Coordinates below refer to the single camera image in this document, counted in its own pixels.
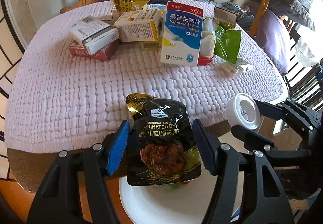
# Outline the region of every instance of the purple pillow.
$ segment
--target purple pillow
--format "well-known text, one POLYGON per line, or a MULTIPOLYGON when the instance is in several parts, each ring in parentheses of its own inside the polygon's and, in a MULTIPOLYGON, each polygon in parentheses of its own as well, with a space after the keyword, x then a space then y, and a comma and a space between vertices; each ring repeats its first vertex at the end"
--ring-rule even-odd
MULTIPOLYGON (((259 3, 249 1, 250 11, 256 16, 259 3)), ((269 9, 259 21, 256 43, 265 51, 272 60, 279 73, 284 77, 288 72, 288 45, 290 44, 289 33, 282 21, 269 9)))

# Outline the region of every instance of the barcode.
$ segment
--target barcode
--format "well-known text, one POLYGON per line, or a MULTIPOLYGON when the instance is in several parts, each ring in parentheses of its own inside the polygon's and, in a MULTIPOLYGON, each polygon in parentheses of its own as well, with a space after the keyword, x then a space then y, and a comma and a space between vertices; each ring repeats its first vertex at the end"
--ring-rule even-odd
POLYGON ((90 23, 91 21, 93 21, 93 19, 91 19, 90 17, 86 17, 82 21, 85 23, 90 23))

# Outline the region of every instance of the black food package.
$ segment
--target black food package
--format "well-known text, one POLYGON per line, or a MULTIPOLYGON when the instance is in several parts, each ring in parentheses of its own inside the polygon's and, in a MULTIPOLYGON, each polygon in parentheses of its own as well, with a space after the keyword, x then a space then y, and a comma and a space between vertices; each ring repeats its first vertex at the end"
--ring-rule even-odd
POLYGON ((127 143, 127 181, 164 185, 201 175, 201 162, 185 105, 145 94, 126 98, 134 127, 127 143))

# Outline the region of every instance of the naproxen sodium box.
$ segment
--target naproxen sodium box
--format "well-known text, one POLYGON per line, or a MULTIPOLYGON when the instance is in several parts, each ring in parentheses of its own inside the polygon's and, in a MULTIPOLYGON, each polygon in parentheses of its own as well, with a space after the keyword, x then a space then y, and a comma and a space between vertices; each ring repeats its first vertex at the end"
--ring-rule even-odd
POLYGON ((169 1, 164 10, 160 61, 197 66, 203 9, 169 1))

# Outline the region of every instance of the white plastic bag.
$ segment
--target white plastic bag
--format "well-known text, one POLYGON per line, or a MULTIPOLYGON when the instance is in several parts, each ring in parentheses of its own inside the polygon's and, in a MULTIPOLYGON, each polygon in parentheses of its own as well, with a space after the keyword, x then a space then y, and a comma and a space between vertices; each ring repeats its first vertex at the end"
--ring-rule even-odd
POLYGON ((200 46, 200 56, 211 59, 214 55, 215 31, 218 25, 211 18, 203 21, 202 40, 200 46))
POLYGON ((314 55, 311 48, 302 38, 299 38, 298 43, 295 45, 295 50, 298 62, 304 67, 311 67, 321 60, 314 55))

